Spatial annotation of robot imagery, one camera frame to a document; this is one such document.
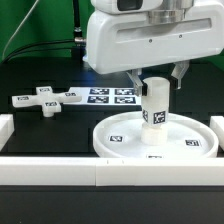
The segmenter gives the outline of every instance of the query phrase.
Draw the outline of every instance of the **white block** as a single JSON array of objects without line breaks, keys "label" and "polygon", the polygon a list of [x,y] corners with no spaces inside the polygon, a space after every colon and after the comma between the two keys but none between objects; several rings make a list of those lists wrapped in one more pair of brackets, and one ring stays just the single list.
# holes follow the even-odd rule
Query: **white block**
[{"label": "white block", "polygon": [[95,160],[0,157],[0,185],[95,186]]},{"label": "white block", "polygon": [[14,132],[12,115],[0,115],[0,151]]},{"label": "white block", "polygon": [[96,186],[224,186],[223,159],[100,159]]}]

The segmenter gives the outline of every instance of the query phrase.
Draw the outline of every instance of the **cable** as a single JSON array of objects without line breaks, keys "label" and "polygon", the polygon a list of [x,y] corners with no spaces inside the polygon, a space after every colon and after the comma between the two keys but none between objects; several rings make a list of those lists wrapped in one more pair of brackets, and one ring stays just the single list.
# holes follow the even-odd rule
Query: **cable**
[{"label": "cable", "polygon": [[16,57],[20,54],[27,54],[27,53],[33,53],[33,52],[39,52],[39,51],[58,51],[58,50],[71,50],[71,47],[63,47],[63,48],[47,48],[47,49],[37,49],[37,50],[29,50],[29,51],[19,51],[16,52],[14,54],[12,54],[10,57],[8,56],[7,58],[5,58],[1,63],[4,64],[6,62],[8,62],[11,58]]},{"label": "cable", "polygon": [[7,44],[5,45],[5,48],[3,50],[2,53],[2,60],[4,60],[5,58],[5,53],[7,48],[9,47],[10,43],[12,42],[12,40],[15,38],[15,36],[17,35],[17,33],[19,32],[19,30],[21,29],[21,27],[23,26],[23,24],[26,22],[26,20],[29,18],[29,16],[31,15],[31,13],[33,12],[33,10],[36,8],[37,4],[39,3],[40,0],[36,0],[33,4],[33,6],[31,7],[31,9],[29,10],[29,12],[27,13],[27,15],[24,17],[24,19],[22,20],[22,22],[20,23],[20,25],[18,26],[18,28],[16,29],[16,31],[13,33],[13,35],[10,37],[10,39],[8,40]]},{"label": "cable", "polygon": [[45,41],[45,42],[37,42],[37,43],[33,43],[33,44],[28,44],[28,45],[22,46],[20,48],[17,48],[16,50],[12,51],[7,57],[10,57],[14,53],[21,52],[21,51],[24,51],[26,49],[33,48],[33,47],[54,45],[54,44],[67,44],[67,43],[74,43],[74,40],[73,39],[55,40],[55,41]]}]

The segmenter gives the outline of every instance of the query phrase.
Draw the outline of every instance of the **black table surface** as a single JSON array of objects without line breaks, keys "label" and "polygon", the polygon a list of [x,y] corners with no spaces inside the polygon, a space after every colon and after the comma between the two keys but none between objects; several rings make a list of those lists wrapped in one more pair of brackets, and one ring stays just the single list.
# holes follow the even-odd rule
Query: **black table surface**
[{"label": "black table surface", "polygon": [[[172,69],[146,69],[141,78],[168,78]],[[12,113],[15,122],[0,155],[97,156],[92,147],[95,125],[113,114],[141,110],[62,105],[61,113],[47,119],[39,106],[13,108],[12,96],[35,94],[37,86],[52,86],[56,93],[70,87],[132,86],[124,73],[101,76],[69,58],[15,59],[0,66],[0,75],[0,113]],[[224,115],[223,83],[223,71],[193,61],[182,89],[171,92],[170,112],[208,125],[210,116]],[[224,187],[1,185],[0,207],[0,224],[223,224]]]},{"label": "black table surface", "polygon": [[[169,78],[172,69],[173,65],[145,69],[141,79]],[[0,66],[0,75],[0,113],[13,114],[15,124],[15,132],[0,155],[97,156],[92,138],[96,124],[114,114],[141,110],[140,106],[62,105],[61,113],[44,118],[40,106],[12,106],[12,96],[35,95],[39,86],[51,86],[55,93],[66,92],[70,87],[132,87],[124,72],[99,75],[71,58],[14,59]],[[171,90],[170,112],[208,125],[211,115],[224,115],[222,83],[223,71],[212,64],[193,61],[182,89]]]}]

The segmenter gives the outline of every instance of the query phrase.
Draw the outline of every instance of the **green background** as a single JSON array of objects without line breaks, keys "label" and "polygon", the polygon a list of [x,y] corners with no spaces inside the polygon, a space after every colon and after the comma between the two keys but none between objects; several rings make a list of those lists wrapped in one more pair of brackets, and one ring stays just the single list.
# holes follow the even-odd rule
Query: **green background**
[{"label": "green background", "polygon": [[[87,21],[94,11],[90,0],[79,0],[81,26],[86,36]],[[18,27],[34,0],[0,0],[0,53]],[[60,40],[73,38],[73,9],[72,0],[40,0],[30,18],[26,21],[6,55],[12,50],[39,41]],[[69,52],[47,52],[47,56],[69,56]],[[215,65],[224,70],[224,53],[209,57]]]}]

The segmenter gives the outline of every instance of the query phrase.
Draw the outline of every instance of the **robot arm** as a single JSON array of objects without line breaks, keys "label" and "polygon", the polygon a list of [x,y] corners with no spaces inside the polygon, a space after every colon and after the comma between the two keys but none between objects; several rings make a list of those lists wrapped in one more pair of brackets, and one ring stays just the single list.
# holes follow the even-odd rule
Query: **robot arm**
[{"label": "robot arm", "polygon": [[100,74],[177,63],[173,76],[180,78],[188,60],[217,55],[224,48],[221,0],[92,3],[96,11],[88,24],[87,54]]}]

